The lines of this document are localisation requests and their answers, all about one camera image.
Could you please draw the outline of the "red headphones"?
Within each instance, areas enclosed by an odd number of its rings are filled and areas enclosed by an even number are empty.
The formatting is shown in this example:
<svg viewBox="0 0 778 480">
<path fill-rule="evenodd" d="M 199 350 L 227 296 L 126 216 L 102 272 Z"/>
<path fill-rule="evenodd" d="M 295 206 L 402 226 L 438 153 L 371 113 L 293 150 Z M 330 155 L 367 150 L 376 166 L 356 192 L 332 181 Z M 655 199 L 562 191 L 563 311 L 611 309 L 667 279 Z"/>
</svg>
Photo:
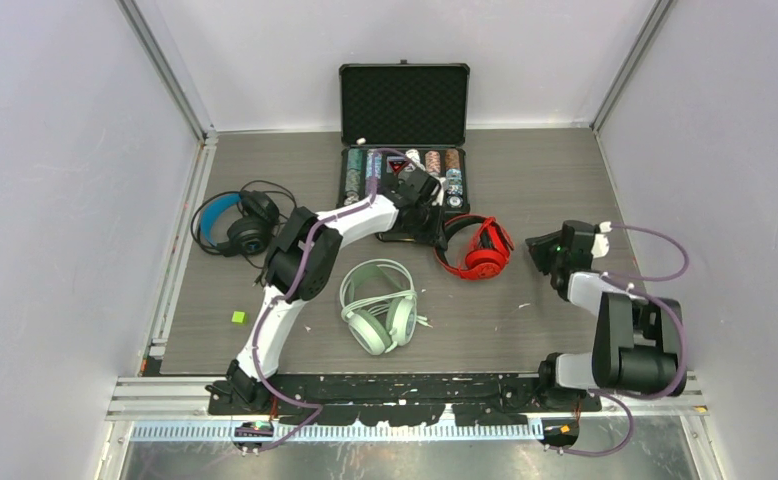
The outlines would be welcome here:
<svg viewBox="0 0 778 480">
<path fill-rule="evenodd" d="M 460 279 L 476 281 L 494 278 L 508 265 L 515 249 L 514 242 L 495 217 L 476 214 L 459 215 L 448 220 L 444 225 L 445 242 L 471 226 L 477 226 L 477 230 L 459 266 L 448 262 L 447 245 L 435 246 L 434 255 L 448 273 Z"/>
</svg>

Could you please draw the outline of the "mint green headphones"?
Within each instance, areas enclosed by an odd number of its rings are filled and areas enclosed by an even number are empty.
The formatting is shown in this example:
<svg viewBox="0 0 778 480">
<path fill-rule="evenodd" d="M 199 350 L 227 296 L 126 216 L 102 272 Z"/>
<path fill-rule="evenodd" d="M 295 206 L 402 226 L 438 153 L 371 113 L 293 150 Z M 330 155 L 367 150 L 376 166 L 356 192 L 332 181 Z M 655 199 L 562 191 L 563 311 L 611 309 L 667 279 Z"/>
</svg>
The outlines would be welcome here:
<svg viewBox="0 0 778 480">
<path fill-rule="evenodd" d="M 392 293 L 357 297 L 370 280 L 385 280 Z M 407 345 L 418 325 L 430 327 L 418 312 L 418 293 L 409 270 L 391 259 L 373 259 L 352 268 L 339 289 L 341 319 L 359 345 L 370 355 L 387 354 Z"/>
</svg>

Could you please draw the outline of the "blue black headphones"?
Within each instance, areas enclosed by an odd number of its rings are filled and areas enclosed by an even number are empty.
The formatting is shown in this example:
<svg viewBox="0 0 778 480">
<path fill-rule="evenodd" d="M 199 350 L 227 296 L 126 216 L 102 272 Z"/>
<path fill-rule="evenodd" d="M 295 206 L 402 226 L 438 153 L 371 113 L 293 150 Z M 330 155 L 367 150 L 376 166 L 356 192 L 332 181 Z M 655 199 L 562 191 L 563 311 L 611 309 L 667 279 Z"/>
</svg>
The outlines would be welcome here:
<svg viewBox="0 0 778 480">
<path fill-rule="evenodd" d="M 213 239 L 213 227 L 222 214 L 236 208 L 240 217 L 226 230 L 226 239 Z M 224 257 L 259 255 L 269 247 L 281 215 L 263 191 L 225 191 L 206 200 L 192 218 L 193 241 L 206 253 Z"/>
</svg>

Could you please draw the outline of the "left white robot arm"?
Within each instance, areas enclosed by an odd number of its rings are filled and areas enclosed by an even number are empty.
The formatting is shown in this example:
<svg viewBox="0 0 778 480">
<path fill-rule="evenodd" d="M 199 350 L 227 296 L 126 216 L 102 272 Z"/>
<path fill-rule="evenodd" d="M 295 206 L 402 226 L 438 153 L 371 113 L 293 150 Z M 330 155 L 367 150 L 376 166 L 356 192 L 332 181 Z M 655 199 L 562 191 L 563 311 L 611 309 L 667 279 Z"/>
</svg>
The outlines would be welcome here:
<svg viewBox="0 0 778 480">
<path fill-rule="evenodd" d="M 384 185 L 374 173 L 362 200 L 325 212 L 298 207 L 272 242 L 265 258 L 263 301 L 243 349 L 225 379 L 233 400 L 245 412 L 263 412 L 272 398 L 267 380 L 279 367 L 282 347 L 306 304 L 330 279 L 346 246 L 393 228 L 403 216 L 417 214 L 441 190 L 441 182 L 416 169 L 401 171 Z"/>
</svg>

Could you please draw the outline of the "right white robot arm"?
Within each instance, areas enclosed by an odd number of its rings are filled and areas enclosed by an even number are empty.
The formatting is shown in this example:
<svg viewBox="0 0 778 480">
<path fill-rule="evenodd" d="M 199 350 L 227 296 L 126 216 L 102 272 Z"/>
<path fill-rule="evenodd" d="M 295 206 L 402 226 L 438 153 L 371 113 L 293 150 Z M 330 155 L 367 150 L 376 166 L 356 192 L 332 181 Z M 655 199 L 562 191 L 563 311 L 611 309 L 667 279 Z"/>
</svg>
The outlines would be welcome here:
<svg viewBox="0 0 778 480">
<path fill-rule="evenodd" d="M 558 231 L 525 241 L 559 297 L 596 320 L 589 352 L 552 353 L 540 363 L 535 392 L 549 410 L 563 409 L 576 392 L 655 400 L 685 389 L 688 347 L 679 302 L 639 290 L 639 275 L 593 267 L 609 253 L 609 234 L 624 227 L 566 220 Z"/>
</svg>

